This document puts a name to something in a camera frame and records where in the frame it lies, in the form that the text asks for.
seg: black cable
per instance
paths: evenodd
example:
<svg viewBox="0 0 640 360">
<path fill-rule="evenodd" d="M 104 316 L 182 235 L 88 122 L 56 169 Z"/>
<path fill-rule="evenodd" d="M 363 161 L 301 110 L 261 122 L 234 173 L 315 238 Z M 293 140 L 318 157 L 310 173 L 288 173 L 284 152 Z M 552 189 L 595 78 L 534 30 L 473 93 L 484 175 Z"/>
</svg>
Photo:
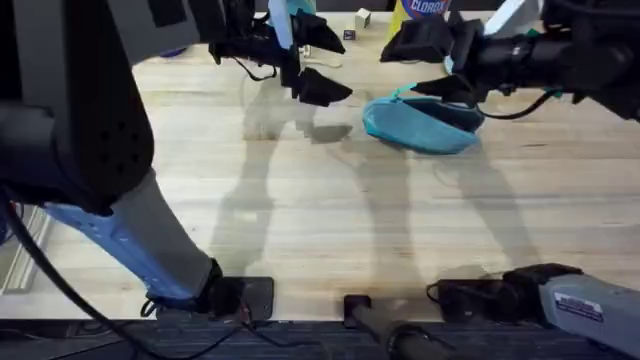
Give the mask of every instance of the black cable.
<svg viewBox="0 0 640 360">
<path fill-rule="evenodd" d="M 113 331 L 113 333 L 120 336 L 122 339 L 127 341 L 134 350 L 138 350 L 154 359 L 158 360 L 193 360 L 203 354 L 213 350 L 218 345 L 222 344 L 224 341 L 229 339 L 231 336 L 235 335 L 238 331 L 242 329 L 242 327 L 238 326 L 234 328 L 232 331 L 227 333 L 225 336 L 220 338 L 215 343 L 207 346 L 205 349 L 187 356 L 187 357 L 168 357 L 163 356 L 154 351 L 147 348 L 143 345 L 140 340 L 131 336 L 124 329 L 120 328 L 109 318 L 104 316 L 100 311 L 96 310 L 91 304 L 89 304 L 80 294 L 78 294 L 69 283 L 60 275 L 60 273 L 56 270 L 56 268 L 51 264 L 46 255 L 40 250 L 38 245 L 35 243 L 31 234 L 24 226 L 15 209 L 11 205 L 11 201 L 6 193 L 4 188 L 0 188 L 0 215 L 2 215 L 11 229 L 15 234 L 18 241 L 22 244 L 22 247 L 29 253 L 34 263 L 38 265 L 40 270 L 51 280 L 51 282 L 76 306 L 78 306 L 82 311 L 84 311 L 87 315 L 91 316 L 93 319 L 98 321 L 100 324 L 107 327 L 109 330 Z"/>
<path fill-rule="evenodd" d="M 545 92 L 544 94 L 542 94 L 542 96 L 540 96 L 538 98 L 538 100 L 536 100 L 533 104 L 531 104 L 531 106 L 529 106 L 528 108 L 517 112 L 515 114 L 508 114 L 508 115 L 494 115 L 494 114 L 487 114 L 484 111 L 482 111 L 482 109 L 480 109 L 480 106 L 477 106 L 477 110 L 480 114 L 482 114 L 484 117 L 488 117 L 491 119 L 497 119 L 497 120 L 516 120 L 519 119 L 521 117 L 527 116 L 531 113 L 533 113 L 534 111 L 538 110 L 538 108 L 540 106 L 542 106 L 544 103 L 546 103 L 549 99 L 551 99 L 558 91 L 557 90 L 548 90 L 547 92 Z"/>
<path fill-rule="evenodd" d="M 144 304 L 142 305 L 142 308 L 140 308 L 140 317 L 144 317 L 147 318 L 149 316 L 151 316 L 151 314 L 153 314 L 154 311 L 156 311 L 156 309 L 158 308 L 157 304 L 153 304 L 151 305 L 151 299 L 147 299 L 147 301 L 144 302 Z"/>
<path fill-rule="evenodd" d="M 476 296 L 479 297 L 483 300 L 487 300 L 487 301 L 494 301 L 497 299 L 497 297 L 495 295 L 489 295 L 487 293 L 483 293 L 482 291 L 478 291 L 475 290 L 473 288 L 469 288 L 469 287 L 465 287 L 465 286 L 461 286 L 461 285 L 447 285 L 448 288 L 450 289 L 456 289 L 460 292 L 463 292 L 467 295 L 471 295 L 471 296 Z"/>
<path fill-rule="evenodd" d="M 82 348 L 82 349 L 79 349 L 79 350 L 74 350 L 74 351 L 72 351 L 70 353 L 61 354 L 61 355 L 54 355 L 55 357 L 47 358 L 47 360 L 68 360 L 68 359 L 78 359 L 78 357 L 82 357 L 83 359 L 86 359 L 87 357 L 84 356 L 84 355 L 87 355 L 87 354 L 90 355 L 95 350 L 109 348 L 111 346 L 115 346 L 115 345 L 120 344 L 122 342 L 125 342 L 125 341 L 122 340 L 122 339 L 118 339 L 118 340 L 111 341 L 111 342 L 108 342 L 108 343 L 103 343 L 103 344 L 100 344 L 100 345 L 96 345 L 96 346 L 93 346 L 93 347 L 90 347 L 90 348 Z"/>
<path fill-rule="evenodd" d="M 428 343 L 436 342 L 442 345 L 443 347 L 445 347 L 449 351 L 452 351 L 452 352 L 456 351 L 455 346 L 440 339 L 439 337 L 432 335 L 428 331 L 424 330 L 422 327 L 418 325 L 413 325 L 413 324 L 404 324 L 393 329 L 391 334 L 389 335 L 387 342 L 384 346 L 387 354 L 389 354 L 392 359 L 395 359 L 397 357 L 402 358 L 401 356 L 397 356 L 396 354 L 396 352 L 398 351 L 398 343 L 402 339 L 410 336 L 416 336 L 416 337 L 422 338 L 422 340 Z"/>
<path fill-rule="evenodd" d="M 435 304 L 440 305 L 440 300 L 436 299 L 431 294 L 431 290 L 436 288 L 437 286 L 438 286 L 438 283 L 433 283 L 433 284 L 427 286 L 427 297 L 429 298 L 429 300 L 433 301 Z"/>
<path fill-rule="evenodd" d="M 266 336 L 265 334 L 259 332 L 258 330 L 256 330 L 252 324 L 247 324 L 247 323 L 242 323 L 242 326 L 247 329 L 247 331 L 249 331 L 249 333 L 251 333 L 253 336 L 261 339 L 264 342 L 267 342 L 277 348 L 297 348 L 297 347 L 301 347 L 301 346 L 319 346 L 322 348 L 322 351 L 324 351 L 324 355 L 325 355 L 325 360 L 331 360 L 333 359 L 333 355 L 331 354 L 331 349 L 329 349 L 329 347 L 323 343 L 322 341 L 319 340 L 302 340 L 302 341 L 292 341 L 292 342 L 280 342 L 277 340 L 274 340 L 268 336 Z"/>
<path fill-rule="evenodd" d="M 134 320 L 127 320 L 127 321 L 123 321 L 121 324 L 118 324 L 118 327 L 124 328 L 134 323 L 135 323 Z M 96 329 L 88 329 L 85 323 L 82 323 L 82 325 L 80 325 L 80 330 L 84 331 L 85 332 L 84 334 L 79 334 L 78 330 L 76 330 L 75 335 L 69 335 L 65 337 L 65 339 L 100 337 L 100 336 L 111 334 L 113 332 L 110 329 L 104 329 L 105 328 L 104 325 L 101 325 L 101 324 L 98 324 L 98 325 L 100 326 L 98 326 Z"/>
<path fill-rule="evenodd" d="M 640 19 L 640 12 L 633 10 L 603 10 L 578 5 L 568 0 L 553 0 L 554 4 L 586 16 Z"/>
<path fill-rule="evenodd" d="M 236 58 L 236 57 L 231 57 L 231 58 L 233 60 L 235 60 L 238 63 L 238 65 L 240 65 L 240 67 L 244 69 L 244 71 L 247 72 L 247 74 L 249 75 L 249 77 L 253 81 L 256 81 L 256 82 L 257 81 L 264 81 L 264 80 L 272 79 L 272 78 L 275 78 L 276 76 L 278 76 L 278 70 L 276 69 L 275 66 L 272 66 L 273 73 L 271 75 L 267 75 L 267 76 L 264 76 L 264 77 L 257 77 L 255 75 L 253 75 L 253 73 L 240 60 L 238 60 L 238 58 Z"/>
<path fill-rule="evenodd" d="M 262 17 L 259 18 L 254 18 L 253 21 L 258 22 L 258 23 L 266 23 L 269 19 L 271 18 L 271 14 L 267 11 L 266 14 L 262 15 Z"/>
</svg>

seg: teal fabric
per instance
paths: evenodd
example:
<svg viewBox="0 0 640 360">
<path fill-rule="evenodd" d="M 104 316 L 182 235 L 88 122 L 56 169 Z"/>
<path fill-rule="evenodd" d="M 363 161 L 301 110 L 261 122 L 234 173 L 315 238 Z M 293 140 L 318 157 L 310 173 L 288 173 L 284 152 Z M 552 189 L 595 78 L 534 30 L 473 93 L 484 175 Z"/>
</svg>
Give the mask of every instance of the teal fabric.
<svg viewBox="0 0 640 360">
<path fill-rule="evenodd" d="M 408 89 L 365 106 L 369 135 L 432 154 L 457 154 L 478 142 L 475 131 L 484 122 L 478 111 L 432 97 L 400 98 L 399 92 Z"/>
<path fill-rule="evenodd" d="M 295 15 L 298 13 L 298 10 L 302 10 L 307 14 L 316 14 L 316 6 L 314 0 L 287 0 L 287 9 L 289 9 L 289 14 Z M 273 26 L 271 19 L 267 21 L 269 26 Z"/>
</svg>

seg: wooden table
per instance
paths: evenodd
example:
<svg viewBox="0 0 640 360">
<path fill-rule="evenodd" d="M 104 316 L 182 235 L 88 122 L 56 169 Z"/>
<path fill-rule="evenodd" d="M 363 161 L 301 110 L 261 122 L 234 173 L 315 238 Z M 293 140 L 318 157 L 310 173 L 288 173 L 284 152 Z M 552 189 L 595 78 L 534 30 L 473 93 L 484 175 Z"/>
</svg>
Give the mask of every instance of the wooden table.
<svg viewBox="0 0 640 360">
<path fill-rule="evenodd" d="M 433 319 L 425 285 L 436 279 L 552 261 L 640 288 L 640 125 L 563 99 L 488 121 L 482 145 L 461 155 L 383 145 L 364 133 L 362 107 L 442 76 L 378 63 L 389 15 L 345 42 L 341 68 L 318 67 L 354 89 L 329 108 L 254 83 L 233 61 L 215 66 L 205 47 L 136 66 L 158 180 L 193 240 L 228 275 L 273 276 L 276 319 L 338 319 L 349 293 Z M 336 32 L 346 16 L 326 15 Z M 520 110 L 539 94 L 492 96 L 484 108 Z M 46 250 L 100 310 L 137 317 L 141 282 L 91 241 L 60 225 Z M 39 274 L 30 294 L 0 297 L 0 317 L 86 316 Z"/>
</svg>

